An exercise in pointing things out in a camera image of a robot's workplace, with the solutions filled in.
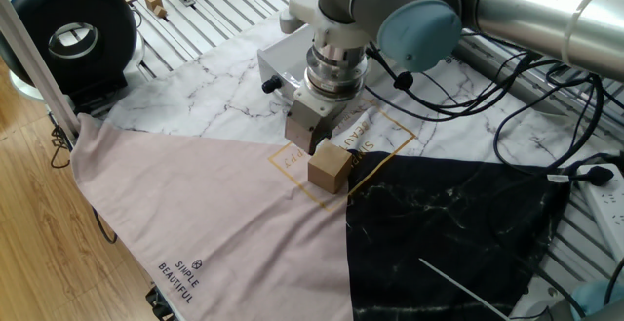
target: blue cap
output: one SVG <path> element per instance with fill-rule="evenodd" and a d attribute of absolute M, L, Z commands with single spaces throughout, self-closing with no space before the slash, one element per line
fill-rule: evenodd
<path fill-rule="evenodd" d="M 417 0 L 395 10 L 377 33 L 379 48 L 411 72 L 434 67 L 457 45 L 461 19 L 440 0 Z"/>

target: black fabric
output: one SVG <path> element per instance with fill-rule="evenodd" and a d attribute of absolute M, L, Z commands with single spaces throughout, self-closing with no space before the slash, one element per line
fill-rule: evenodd
<path fill-rule="evenodd" d="M 349 186 L 387 156 L 364 155 Z M 487 205 L 494 191 L 524 178 L 499 164 L 403 156 L 389 160 L 347 207 L 355 320 L 499 319 L 418 258 L 509 314 L 532 273 L 494 243 Z M 545 179 L 506 192 L 490 206 L 493 230 L 519 256 L 539 262 L 568 194 L 568 184 Z"/>

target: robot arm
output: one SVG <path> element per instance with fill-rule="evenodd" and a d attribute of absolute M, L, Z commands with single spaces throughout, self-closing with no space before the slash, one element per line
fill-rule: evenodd
<path fill-rule="evenodd" d="M 356 103 L 364 49 L 376 41 L 404 69 L 449 55 L 469 27 L 572 66 L 624 81 L 624 0 L 291 0 L 282 30 L 315 30 L 286 137 L 313 153 Z"/>
<path fill-rule="evenodd" d="M 402 67 L 433 67 L 461 27 L 506 39 L 566 64 L 624 80 L 624 0 L 319 0 L 358 24 Z"/>

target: white pole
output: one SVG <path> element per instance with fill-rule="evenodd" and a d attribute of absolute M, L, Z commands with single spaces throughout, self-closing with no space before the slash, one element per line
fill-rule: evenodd
<path fill-rule="evenodd" d="M 71 141 L 75 141 L 80 128 L 67 100 L 60 91 L 52 72 L 28 35 L 26 28 L 9 0 L 0 0 L 0 31 L 30 76 L 35 87 L 52 110 L 58 124 Z"/>

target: round speaker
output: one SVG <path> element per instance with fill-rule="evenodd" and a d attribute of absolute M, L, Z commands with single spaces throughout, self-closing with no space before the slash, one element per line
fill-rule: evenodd
<path fill-rule="evenodd" d="M 83 99 L 126 85 L 122 71 L 133 55 L 137 26 L 125 0 L 11 3 L 63 93 Z M 0 56 L 17 77 L 32 84 L 1 34 Z"/>

